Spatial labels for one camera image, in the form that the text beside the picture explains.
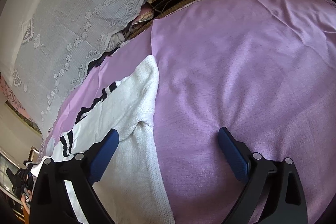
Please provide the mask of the dark clothes under lace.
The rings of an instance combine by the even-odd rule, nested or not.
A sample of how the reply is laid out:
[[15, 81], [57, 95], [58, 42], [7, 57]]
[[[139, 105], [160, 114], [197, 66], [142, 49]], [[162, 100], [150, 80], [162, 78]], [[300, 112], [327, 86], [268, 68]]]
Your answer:
[[117, 49], [121, 47], [123, 42], [129, 40], [141, 27], [150, 22], [152, 19], [154, 19], [154, 10], [152, 9], [151, 5], [145, 3], [141, 7], [139, 15], [134, 20], [132, 20], [126, 26], [126, 28], [112, 35], [106, 51], [101, 53], [99, 58], [92, 60], [88, 64], [87, 73], [89, 73], [94, 67], [99, 67], [107, 56], [112, 55]]

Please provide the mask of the black device near window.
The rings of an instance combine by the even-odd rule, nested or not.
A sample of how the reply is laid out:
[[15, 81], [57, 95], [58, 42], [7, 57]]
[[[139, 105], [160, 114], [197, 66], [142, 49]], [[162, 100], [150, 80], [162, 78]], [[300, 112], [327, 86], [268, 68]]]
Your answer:
[[21, 198], [22, 194], [28, 195], [28, 191], [33, 191], [34, 180], [31, 173], [32, 167], [35, 165], [32, 161], [24, 161], [25, 168], [20, 168], [16, 173], [7, 167], [6, 174], [12, 183], [12, 192], [15, 197]]

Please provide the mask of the pink purple bed sheet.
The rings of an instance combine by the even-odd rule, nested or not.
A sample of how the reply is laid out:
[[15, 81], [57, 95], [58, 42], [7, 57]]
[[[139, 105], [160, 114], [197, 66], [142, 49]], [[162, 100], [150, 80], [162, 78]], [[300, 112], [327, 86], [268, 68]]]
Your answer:
[[155, 20], [60, 108], [47, 153], [103, 88], [148, 56], [158, 65], [155, 163], [123, 137], [94, 188], [119, 223], [221, 223], [242, 191], [221, 152], [226, 127], [271, 160], [293, 159], [315, 223], [335, 196], [335, 3], [200, 0]]

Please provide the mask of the white lace cover cloth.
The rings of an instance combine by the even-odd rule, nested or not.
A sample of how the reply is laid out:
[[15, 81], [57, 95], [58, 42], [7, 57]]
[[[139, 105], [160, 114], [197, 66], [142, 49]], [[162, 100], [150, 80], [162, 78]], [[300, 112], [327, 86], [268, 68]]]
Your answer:
[[146, 0], [6, 0], [1, 73], [45, 134], [90, 61], [122, 39]]

